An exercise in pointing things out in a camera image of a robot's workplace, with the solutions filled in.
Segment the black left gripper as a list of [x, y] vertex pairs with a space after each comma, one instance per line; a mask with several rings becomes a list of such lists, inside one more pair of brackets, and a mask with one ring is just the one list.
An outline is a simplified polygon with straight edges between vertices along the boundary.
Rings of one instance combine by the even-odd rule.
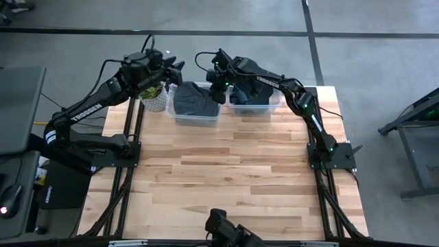
[[176, 57], [163, 57], [163, 53], [157, 49], [151, 49], [149, 56], [148, 69], [152, 76], [152, 81], [166, 82], [180, 86], [183, 83], [182, 68], [185, 61], [176, 62]]

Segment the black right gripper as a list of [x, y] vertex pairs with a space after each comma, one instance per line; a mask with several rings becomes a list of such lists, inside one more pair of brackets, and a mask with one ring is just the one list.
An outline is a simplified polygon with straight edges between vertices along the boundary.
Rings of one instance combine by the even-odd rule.
[[226, 102], [225, 92], [238, 76], [237, 65], [242, 61], [241, 56], [231, 58], [223, 49], [219, 49], [212, 59], [213, 69], [206, 72], [206, 78], [211, 81], [212, 99], [218, 104]]

